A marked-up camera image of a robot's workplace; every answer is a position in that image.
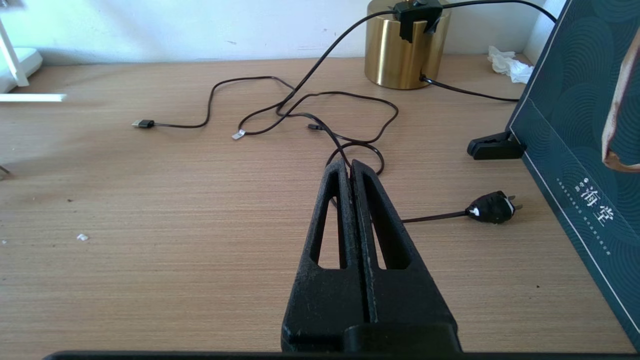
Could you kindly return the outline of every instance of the black clip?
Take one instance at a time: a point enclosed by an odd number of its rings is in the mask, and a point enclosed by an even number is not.
[[[282,322],[282,350],[461,352],[456,321],[376,172],[358,160],[351,165],[351,177],[341,160],[324,171]],[[333,197],[340,268],[325,269],[318,259]]]
[[[400,37],[413,43],[413,23],[426,21],[425,33],[433,34],[442,15],[442,5],[438,0],[402,1],[394,6],[394,14],[400,22]]]
[[[520,144],[511,131],[473,139],[467,153],[474,160],[520,159],[527,146]]]

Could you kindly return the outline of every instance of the gold cylinder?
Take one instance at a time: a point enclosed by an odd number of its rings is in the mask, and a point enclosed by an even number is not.
[[[372,0],[367,13],[393,8],[398,0]],[[435,33],[425,34],[426,21],[413,24],[413,43],[400,37],[400,22],[393,15],[380,15],[367,21],[364,72],[369,80],[385,88],[416,89],[429,84],[420,75],[436,79],[447,37],[451,10],[442,12]]]

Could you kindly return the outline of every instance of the white wall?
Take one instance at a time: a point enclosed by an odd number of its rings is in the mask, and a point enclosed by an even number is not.
[[[566,0],[547,0],[543,7],[554,17],[558,18],[565,2]],[[523,51],[525,56],[531,60],[531,63],[535,64],[538,62],[540,54],[542,53],[553,28],[554,23],[549,20],[545,14],[540,14],[538,16],[538,20],[536,20],[536,24],[531,31],[531,36],[529,37],[529,41]]]
[[[363,17],[369,2],[9,1],[14,6],[0,17],[14,46],[36,47],[48,65],[313,58]],[[486,53],[489,45],[522,52],[537,18],[519,4],[456,8],[445,52]],[[332,56],[363,56],[364,34],[358,28]]]

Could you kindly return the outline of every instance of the crumpled tissue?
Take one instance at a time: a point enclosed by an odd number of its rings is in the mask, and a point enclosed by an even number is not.
[[[516,53],[513,51],[502,52],[489,46],[489,56],[487,59],[492,63],[491,68],[498,74],[505,74],[511,77],[512,83],[526,84],[531,77],[533,67],[514,59]]]

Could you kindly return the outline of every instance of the wood grain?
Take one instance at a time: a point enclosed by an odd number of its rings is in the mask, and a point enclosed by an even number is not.
[[[20,91],[67,93],[69,102],[2,104],[0,163],[15,177],[0,182],[1,357],[278,351],[331,141],[298,119],[231,139],[244,115],[287,93],[272,81],[222,88],[203,129],[130,124],[200,122],[214,83],[257,75],[295,82],[314,61],[49,67]],[[364,77],[363,63],[329,59],[304,91],[356,92],[400,107],[376,146],[387,162],[381,180],[402,217],[456,211],[495,190],[525,206],[500,226],[466,219],[407,226],[463,348],[633,351],[523,163],[473,161],[465,152],[470,139],[502,131],[514,104],[435,87],[381,88]],[[446,56],[438,79],[498,96],[523,90],[494,74],[484,56]],[[357,138],[373,137],[391,114],[337,96],[303,108]],[[364,150],[348,154],[378,166]],[[80,233],[90,239],[77,240]],[[335,237],[335,226],[327,234]],[[337,263],[330,249],[323,249],[327,266]]]

